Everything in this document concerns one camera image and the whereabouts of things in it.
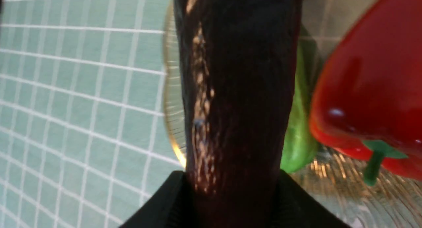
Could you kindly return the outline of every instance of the eggplant skin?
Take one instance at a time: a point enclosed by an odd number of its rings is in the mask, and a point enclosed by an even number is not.
[[[173,0],[198,226],[266,227],[294,94],[302,0]]]

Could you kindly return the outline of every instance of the green vegetable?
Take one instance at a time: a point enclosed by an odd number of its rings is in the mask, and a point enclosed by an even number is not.
[[[305,65],[300,46],[297,46],[297,65],[293,104],[285,135],[280,168],[293,173],[309,164],[318,151],[318,142],[308,126],[310,96],[305,74]]]

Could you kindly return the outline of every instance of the green pepper stem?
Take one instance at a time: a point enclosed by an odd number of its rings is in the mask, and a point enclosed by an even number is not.
[[[377,182],[377,177],[379,174],[379,169],[381,167],[381,163],[385,157],[384,152],[382,151],[374,151],[372,154],[371,159],[368,162],[368,165],[363,172],[363,181],[368,186],[374,186]]]

